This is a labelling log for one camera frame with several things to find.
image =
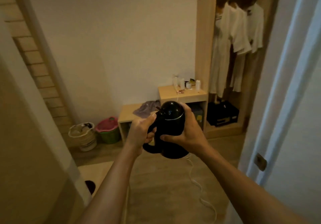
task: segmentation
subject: left hand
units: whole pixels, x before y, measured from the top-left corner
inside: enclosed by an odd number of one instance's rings
[[[146,119],[135,119],[129,129],[126,145],[137,151],[137,154],[142,153],[142,145],[150,143],[155,135],[156,128],[152,132],[147,133],[149,126],[155,121],[156,114],[153,113]]]

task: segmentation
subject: white power cord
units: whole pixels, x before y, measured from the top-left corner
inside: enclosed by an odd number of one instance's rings
[[[191,164],[191,170],[189,171],[189,174],[188,174],[188,176],[189,176],[189,179],[191,180],[191,182],[194,184],[194,185],[196,185],[197,187],[199,187],[199,189],[201,190],[201,194],[200,194],[200,198],[199,198],[199,200],[200,200],[200,202],[202,203],[202,205],[204,205],[205,207],[207,207],[207,208],[210,208],[210,209],[212,209],[213,211],[214,211],[214,213],[215,213],[215,218],[214,218],[214,222],[213,223],[215,223],[216,222],[216,218],[217,218],[217,211],[216,211],[216,209],[215,209],[215,207],[210,203],[210,202],[207,202],[206,200],[204,200],[203,198],[202,198],[202,195],[203,195],[203,188],[202,188],[202,186],[197,182],[197,181],[195,181],[194,179],[192,179],[192,170],[193,170],[193,167],[194,167],[194,164],[193,164],[193,162],[191,161],[191,158],[192,158],[192,155],[189,153],[187,156],[185,156],[184,157],[190,164]]]

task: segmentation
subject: pink basket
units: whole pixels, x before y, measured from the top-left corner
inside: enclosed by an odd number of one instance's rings
[[[95,130],[101,133],[101,132],[110,132],[116,128],[118,128],[117,117],[110,117],[98,123]]]

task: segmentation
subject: gray towel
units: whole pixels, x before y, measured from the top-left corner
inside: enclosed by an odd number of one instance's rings
[[[147,118],[150,116],[150,113],[157,110],[156,107],[160,107],[161,103],[159,100],[156,101],[146,101],[141,105],[140,108],[136,109],[133,114],[141,118]]]

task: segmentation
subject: green basket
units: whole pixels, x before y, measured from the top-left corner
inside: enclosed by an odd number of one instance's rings
[[[114,144],[120,141],[120,131],[119,127],[110,131],[110,132],[100,132],[99,135],[101,136],[102,140],[106,144]]]

